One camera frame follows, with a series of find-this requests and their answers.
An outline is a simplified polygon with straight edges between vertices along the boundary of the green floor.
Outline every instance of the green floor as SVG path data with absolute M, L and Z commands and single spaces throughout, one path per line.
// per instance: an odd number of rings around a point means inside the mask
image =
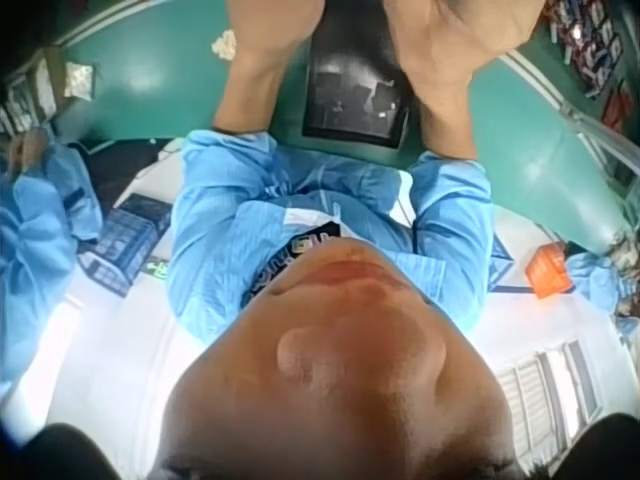
M 73 105 L 58 126 L 69 138 L 103 139 L 176 137 L 206 128 L 227 75 L 211 43 L 227 28 L 222 1 L 180 0 L 74 45 L 70 60 L 95 65 L 96 99 Z M 415 128 L 400 152 L 303 138 L 305 77 L 301 52 L 272 129 L 281 142 L 399 168 L 420 153 Z M 600 169 L 563 118 L 501 61 L 478 74 L 472 101 L 480 157 L 496 203 L 589 249 L 605 250 L 626 222 Z

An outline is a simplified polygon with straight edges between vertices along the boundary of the light blue jacket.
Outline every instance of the light blue jacket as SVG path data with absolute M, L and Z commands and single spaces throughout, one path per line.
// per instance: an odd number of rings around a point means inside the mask
M 608 314 L 616 311 L 620 300 L 636 292 L 638 281 L 622 277 L 609 257 L 578 253 L 567 258 L 566 266 L 576 289 Z
M 244 307 L 257 273 L 291 237 L 339 217 L 384 252 L 463 333 L 487 294 L 493 204 L 480 164 L 425 153 L 410 169 L 413 228 L 389 217 L 397 170 L 279 147 L 268 134 L 195 131 L 173 209 L 169 300 L 209 344 Z
M 76 262 L 102 214 L 79 153 L 51 143 L 41 163 L 10 182 L 0 159 L 0 393 L 29 367 Z

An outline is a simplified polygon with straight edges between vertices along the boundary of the orange object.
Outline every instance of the orange object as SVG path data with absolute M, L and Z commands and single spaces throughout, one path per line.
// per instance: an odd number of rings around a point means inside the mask
M 564 263 L 561 243 L 551 243 L 538 248 L 525 273 L 538 298 L 565 292 L 572 285 Z

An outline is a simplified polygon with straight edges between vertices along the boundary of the sleeve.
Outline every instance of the sleeve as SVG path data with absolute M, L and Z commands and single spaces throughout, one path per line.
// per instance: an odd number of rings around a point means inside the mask
M 487 295 L 493 246 L 493 203 L 484 168 L 475 161 L 423 154 L 410 169 L 416 253 L 446 264 L 441 302 L 463 331 Z
M 36 355 L 38 342 L 75 267 L 62 199 L 46 179 L 0 180 L 1 380 L 16 381 Z
M 184 186 L 172 212 L 174 247 L 167 278 L 174 314 L 196 337 L 189 311 L 200 300 L 202 265 L 239 206 L 262 198 L 273 183 L 276 142 L 267 133 L 229 136 L 195 131 L 183 148 Z

